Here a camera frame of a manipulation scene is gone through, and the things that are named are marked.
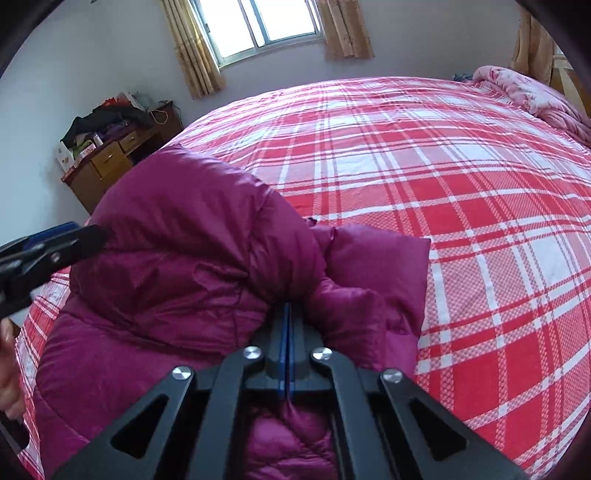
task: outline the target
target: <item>black metal clamp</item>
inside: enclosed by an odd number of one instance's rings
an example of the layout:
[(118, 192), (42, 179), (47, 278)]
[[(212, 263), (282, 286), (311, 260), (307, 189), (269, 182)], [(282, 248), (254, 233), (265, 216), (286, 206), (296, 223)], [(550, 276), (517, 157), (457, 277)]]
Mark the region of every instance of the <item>black metal clamp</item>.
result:
[(54, 480), (242, 478), (245, 406), (285, 396), (329, 412), (341, 480), (527, 478), (400, 370), (355, 367), (287, 304), (218, 367), (175, 368)]

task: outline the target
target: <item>pink comforter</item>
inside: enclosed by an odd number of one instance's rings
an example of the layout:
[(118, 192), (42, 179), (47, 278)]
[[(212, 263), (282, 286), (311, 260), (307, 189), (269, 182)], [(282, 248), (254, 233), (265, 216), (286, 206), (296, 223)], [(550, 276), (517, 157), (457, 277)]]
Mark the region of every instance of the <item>pink comforter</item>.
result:
[(473, 79), (490, 82), (531, 115), (591, 147), (591, 119), (553, 88), (513, 70), (490, 65), (480, 67)]

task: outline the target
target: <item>plaid pattern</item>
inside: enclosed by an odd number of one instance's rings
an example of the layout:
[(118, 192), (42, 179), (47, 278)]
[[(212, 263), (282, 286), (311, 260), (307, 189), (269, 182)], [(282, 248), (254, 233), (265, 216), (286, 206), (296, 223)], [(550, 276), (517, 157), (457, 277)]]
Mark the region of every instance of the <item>plaid pattern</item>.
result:
[[(409, 78), (267, 93), (172, 143), (250, 171), (302, 216), (431, 238), (417, 382), (533, 478), (560, 459), (590, 401), (591, 151), (487, 85)], [(67, 292), (60, 274), (19, 342), (29, 419)], [(23, 460), (40, 470), (37, 447)]]

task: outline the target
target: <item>purple clothing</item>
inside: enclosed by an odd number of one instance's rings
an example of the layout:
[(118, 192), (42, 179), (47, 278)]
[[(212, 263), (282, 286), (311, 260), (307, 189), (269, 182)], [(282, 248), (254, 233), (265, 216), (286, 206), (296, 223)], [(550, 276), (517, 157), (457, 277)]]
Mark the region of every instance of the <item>purple clothing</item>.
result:
[[(72, 268), (46, 344), (35, 408), (49, 477), (177, 365), (200, 369), (248, 344), (294, 300), (327, 346), (412, 375), (429, 240), (363, 225), (308, 226), (252, 175), (167, 147), (105, 195), (105, 252)], [(245, 479), (334, 479), (320, 411), (253, 406)]]

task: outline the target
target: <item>beige curtain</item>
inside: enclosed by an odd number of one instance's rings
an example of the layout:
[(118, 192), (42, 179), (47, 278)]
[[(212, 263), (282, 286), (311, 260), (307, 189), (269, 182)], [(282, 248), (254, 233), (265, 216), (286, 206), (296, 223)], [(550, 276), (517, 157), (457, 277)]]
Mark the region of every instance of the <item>beige curtain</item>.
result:
[(328, 54), (336, 59), (370, 59), (374, 50), (359, 0), (317, 0)]
[(511, 69), (549, 85), (553, 57), (554, 40), (540, 22), (527, 10), (521, 8), (519, 32), (515, 53), (511, 60)]
[(219, 92), (226, 84), (190, 0), (161, 0), (185, 81), (194, 99)]

